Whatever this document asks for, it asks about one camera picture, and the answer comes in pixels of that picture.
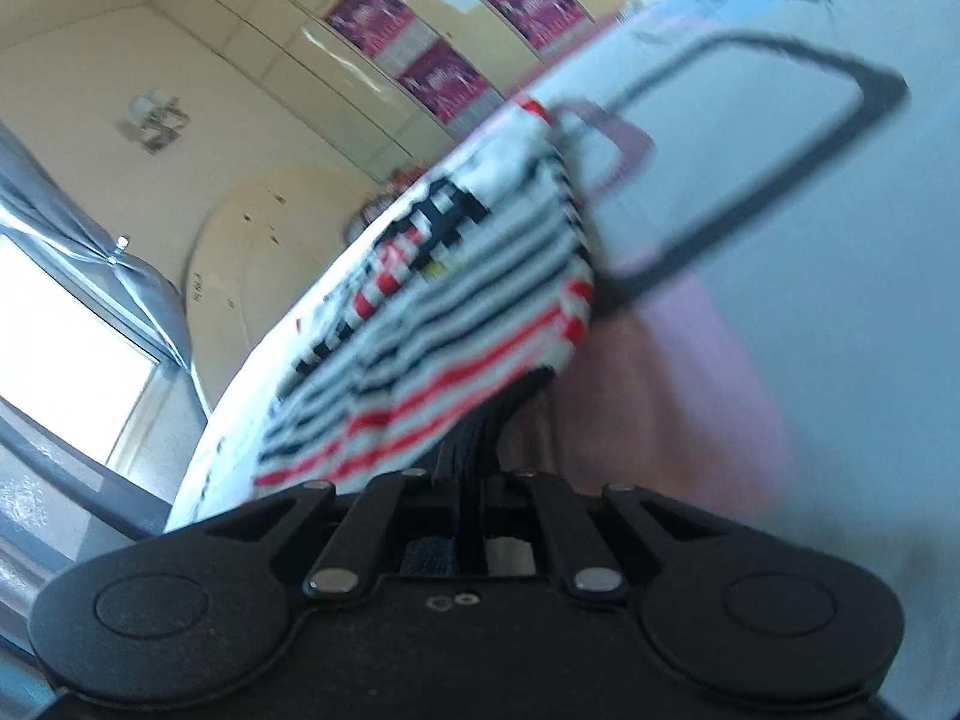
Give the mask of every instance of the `light fixture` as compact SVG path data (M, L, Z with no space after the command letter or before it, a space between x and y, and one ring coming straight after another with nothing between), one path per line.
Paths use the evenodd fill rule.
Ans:
M151 89L127 103L127 116L140 130L140 144L151 154L179 138L190 117L179 109L179 99L162 89Z

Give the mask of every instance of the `round pad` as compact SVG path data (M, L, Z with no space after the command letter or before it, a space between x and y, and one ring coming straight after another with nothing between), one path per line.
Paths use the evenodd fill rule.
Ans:
M872 574L747 531L679 545L641 619L675 669L775 704L861 690L904 634L896 596Z
M57 577L30 618L46 673L93 699L142 707L242 683L290 627L286 591L249 547L168 536Z
M144 598L163 598L159 607ZM200 622L210 605L206 590L184 577L139 576L112 584L97 599L97 618L114 634L162 638L181 634Z
M812 634L837 612L829 590L790 574L745 577L727 588L724 606L734 622L771 637Z

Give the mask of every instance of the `black stripe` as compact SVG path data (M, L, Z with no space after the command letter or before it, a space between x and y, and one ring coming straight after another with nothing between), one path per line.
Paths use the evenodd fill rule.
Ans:
M503 316L503 314L506 314L512 307L514 307L517 304L524 303L526 300L531 298L532 295L535 295L540 290L543 290L544 288L550 286L553 283L553 281L568 268L568 266L569 266L569 259L565 258L562 262L560 262L560 264L555 269L553 269L553 271L550 271L549 274L547 274L543 279L539 280L539 282L536 282L536 284L533 284L530 287L528 287L520 295L507 296L505 300L502 300L499 305L494 307L489 314L487 314L482 320L480 320L480 322L477 322L476 324L472 324L469 327L469 329L464 330L462 333L459 333L456 336L448 336L446 338L443 338L442 340L434 343L433 346L430 346L429 348L424 349L421 355L419 355L419 357L416 357L416 359L412 360L410 362L410 365L408 365L408 367L406 367L405 370L403 370L399 374L394 374L389 378L386 378L380 382L377 382L376 384L367 384L363 389L360 389L360 391L348 392L347 398L363 398L371 394L376 394L377 392L392 391L392 389L397 385L397 382L399 382L401 379L406 378L411 373L415 372L422 365L426 364L426 362L429 362L429 360L432 357L434 357L436 354L442 352L444 349L449 348L450 346L454 346L455 344L468 341L474 335L476 335L477 333L481 332L484 328L486 328L488 324L495 322L496 319L499 319L500 317ZM304 439L301 439L298 442L294 442L294 443L287 443L286 445L277 447L277 449L271 450L269 452L265 452L260 457L261 464L267 463L267 461L270 461L276 457L286 457L290 455L295 455L296 453L301 451L301 449L303 449L306 445L312 445L312 443L318 442L325 436L325 434L331 428L337 425L344 418L348 410L349 408L347 407L344 407L341 410L338 410L338 412L336 413L333 419L330 419L330 418L326 419L323 422L322 426L312 431ZM317 415L317 412L315 411L313 415L308 419L315 418L316 415Z
M434 197L440 192L444 191L445 195L452 201L452 206L448 211L441 211L434 202ZM429 266L434 262L433 252L443 245L444 247L454 247L459 245L462 241L460 235L460 225L463 224L466 220L472 220L474 223L480 223L484 218L490 215L490 211L484 206L473 194L468 191L461 190L458 186L451 183L447 179L434 182L430 187L430 193L423 200L418 200L413 204L413 207L410 209L410 212L406 214L402 220L397 220L397 234L394 238L405 235L408 230L413 228L415 225L412 222L413 215L416 213L423 214L426 217L426 220L430 223L430 238L424 242L424 244L419 247L418 252L413 261L411 261L408 268L412 274L418 274L423 271L426 266ZM379 306L376 306L373 309L373 312L376 313L379 309ZM360 324L363 324L366 320L361 319ZM349 341L352 338L354 331L357 326L349 325L347 322L341 319L337 325L336 330L334 330L333 335L339 343L337 348L342 346L344 343ZM313 353L315 360L310 362L300 361L296 367L296 372L304 376L309 376L314 372L320 365L328 360L328 357L332 353L332 350L328 343L318 343L313 348ZM294 386L286 392L285 397L289 397L296 388L299 386L300 382L296 382Z
M553 151L550 151L547 154L541 155L538 158L536 158L533 162L531 162L530 170L529 172L527 172L527 175L524 177L524 180L521 182L521 186L517 187L517 191L519 193L524 191L526 187L529 186L530 183L536 181L536 177L541 172L545 172L546 177L548 179L553 179L554 181L559 180L557 173L560 173L560 178L563 180L563 182L565 182L566 187L564 188L563 186L561 186L562 190L560 191L559 201L562 204L565 204L566 206L565 210L568 213L566 213L565 215L568 218L569 223L578 232L582 233L583 225L580 222L577 209L572 202L572 195L568 191L569 182L568 182L568 177L566 176L565 164L563 163L563 156L560 155L560 151L558 149L554 148ZM434 201L432 199L433 196L440 193L441 191L445 191L448 197L451 199L451 202L454 203L453 208L451 208L448 213L440 212L440 210L435 206ZM480 220L483 220L484 218L486 218L486 216L490 213L487 207L484 206L473 194L468 193L467 191L461 190L458 186L456 186L456 184L450 181L448 177L442 177L434 181L432 184L430 184L426 197L424 199L421 199L417 203L414 203L410 212L408 212L408 214L405 215L404 218L401 218L400 220L395 220L395 222L392 223L395 236L401 234L400 232L401 227L403 227L405 231L406 229L409 229L410 226L412 226L410 217L411 215L413 215L414 211L417 211L417 210L423 213L430 220L431 226L434 229L431 231L430 242L428 242L425 245L425 247L421 250L421 252L419 252L418 256L416 256L416 258L414 259L414 262L411 262L409 266L411 271L414 271L414 272L422 271L424 268L426 268L426 266L430 265L434 261L432 252L437 245L443 244L443 245L446 245L447 247L453 247L453 245L457 245L461 242L459 229L445 231L445 234L442 234L443 231L438 229L439 227L446 226L444 222L449 218L451 218L451 215L459 215L460 218L464 218L464 216L466 216L468 218L471 218L474 221L474 223L479 223ZM534 210L532 210L532 213L531 213L531 223L534 223L536 221L536 218L535 218L536 210L538 209L535 206ZM380 242L384 240L385 240L384 236L381 235L380 239L378 239L378 242L375 245L379 245ZM491 245L488 245L486 247L486 250L483 250L482 252L478 252L477 255L474 255L472 257L472 259L481 260L481 258L496 256L496 253L502 251L503 248L506 247L506 245L510 245L515 240L517 240L517 235L509 236L501 241L492 242ZM335 334L337 336L340 336L341 333L343 333L343 329L345 325L346 324L341 320L340 325L335 331ZM340 344L340 346L342 346L343 343L345 343L350 336L352 336L352 333L347 333L344 336L342 336L342 343ZM323 365L323 363L329 359L333 351L334 350L331 349L327 344L318 344L317 347L314 347L314 354L317 359L314 360L313 362L306 362L306 361L298 362L295 366L295 370L301 375L301 378L291 381L289 386L287 386L287 388L284 391L279 392L277 394L278 397L280 397L281 400L287 400L292 394L294 394L294 392L296 392L297 389L299 389L299 387L302 385L302 383L307 379L307 377L311 373L313 373L317 368L320 367L320 365ZM275 435L275 432L271 431L266 434L265 438L269 440L274 435Z
M430 196L432 196L432 194L437 194L438 191L440 191L440 189L443 189L443 187L448 185L448 183L450 183L450 181L448 177L446 177L445 175L442 175L440 178L437 178L436 180L431 182L427 186L426 194L423 197L421 197L420 200L417 200L411 203L410 210L407 211L407 213L405 213L404 215L402 215L402 217L395 218L393 221L391 221L387 225L386 229L384 229L384 231L380 233L376 241L373 242L371 249L376 250L378 247L380 247L380 245L383 242L390 241L393 238L397 237L397 235L400 235L401 233L404 233L407 230L409 230L413 226L413 223L411 222L410 217L411 215L413 215L415 210L418 210L416 208L418 203L424 202L424 199L428 199Z
M385 362L387 362L387 360L390 358L397 357L397 355L400 354L402 343L405 343L405 341L409 340L411 337L414 337L416 334L424 332L424 330L429 326L436 324L437 322L441 322L442 320L453 316L453 314L459 314L459 312L464 309L464 306L467 306L473 300L476 300L478 296L482 295L482 293L485 293L486 290L499 285L503 277L507 274L510 274L510 272L522 268L522 266L525 266L531 260L539 257L539 255L542 255L546 250L549 249L549 247L551 247L551 245L553 245L553 236L548 234L544 237L542 242L527 248L527 250L521 252L520 255L512 259L509 263L500 264L496 271L488 274L485 280L477 284L469 293L457 298L456 302L448 303L438 307L436 306L438 300L434 299L432 303L435 306L435 310L432 313L424 312L423 314L419 314L416 318L416 324L403 327L400 331L394 333L390 340L391 345L387 347L381 346L377 356L371 362L369 362L368 365L365 365L363 368L353 365L350 369L352 375L341 378L338 383L339 386L336 386L334 389L321 389L316 393L316 395L308 396L304 399L304 401L296 404L296 408L298 408L298 410L306 410L308 408L310 410L309 413L306 413L306 415L298 419L298 421L293 425L293 430L296 431L313 421L320 412L322 412L324 409L330 408L335 401L345 397L354 396L357 392L357 386L359 385L359 379L361 376L370 375L373 370L376 370L376 367L384 365ZM580 253L582 249L582 247L578 247L576 253ZM566 259L563 264L566 265L569 260L570 258ZM314 398L318 399L318 402L312 404ZM267 440L272 439L279 432L280 430L277 429L268 432L265 435L264 440L267 442Z
M485 245L481 250L470 255L469 259L467 259L467 261L464 262L462 267L469 268L474 263L483 263L486 261L497 262L498 255L500 255L501 252L503 252L504 250L507 250L507 248L509 248L511 245L515 244L517 241L521 240L522 238L526 237L531 233L541 232L541 222L542 222L541 210L539 210L538 207L534 206L533 208L531 208L529 214L527 215L527 218L521 218L520 226L517 226L515 229L512 229L510 234L508 234L507 236L499 238L495 241L491 241L488 245ZM494 280L501 279L504 276L504 274L507 274L512 269L515 269L518 266L520 266L526 260L539 254L539 252L544 248L545 245L546 244L540 245L532 253L529 250L521 252L519 255L517 255L517 258L515 258L515 260L512 260L510 262L499 263L497 266L498 269L496 271L493 271L493 275L488 276L487 281L480 282L473 292L468 293L467 296L465 296L462 299L459 299L453 305L448 306L448 308L441 309L440 311L435 310L431 314L430 309L432 307L436 307L438 303L443 304L443 302L445 301L445 298L449 298L450 290L453 289L453 287L455 286L452 283L438 285L438 288L434 293L434 295L431 295L429 300L426 303L424 303L424 305L421 305L420 307L421 312L419 313L419 321L413 329L415 330L422 329L429 322L435 322L435 320L437 319L444 319L449 313L453 311L459 311L460 309L462 309L465 302L475 298L476 295L478 295L478 293L480 293L482 290L486 290L490 285L491 279L494 279ZM411 331L409 329L403 328L394 334L394 338L400 338L400 341L402 341L402 338L409 338L410 332ZM384 351L377 357L376 360L374 360L371 363L370 367L376 367L377 365L381 365L382 362L387 357L395 355L400 341L397 341L396 343L392 343L392 346L388 346L386 348L381 347L381 348L384 348ZM308 372L313 372L313 370L315 369L316 369L316 366L314 365L314 367L309 368ZM296 388L291 388L287 394L287 397L289 397L290 394L296 391ZM299 405L301 407L307 407L310 405L311 400L313 400L315 397L318 397L319 395L320 394L314 394L312 396L308 396L304 400L304 402L302 402Z

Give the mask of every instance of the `pink fabric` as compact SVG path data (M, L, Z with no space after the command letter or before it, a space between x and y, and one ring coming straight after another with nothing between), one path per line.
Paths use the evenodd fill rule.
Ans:
M507 425L500 456L580 493L631 482L728 517L769 507L793 469L784 420L692 276L592 327Z

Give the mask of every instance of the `red and white striped cloth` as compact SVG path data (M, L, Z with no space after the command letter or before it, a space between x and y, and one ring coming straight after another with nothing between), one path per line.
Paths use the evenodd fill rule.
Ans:
M546 112L530 101L408 197L304 326L256 442L257 497L308 479L360 490L586 330L592 268Z

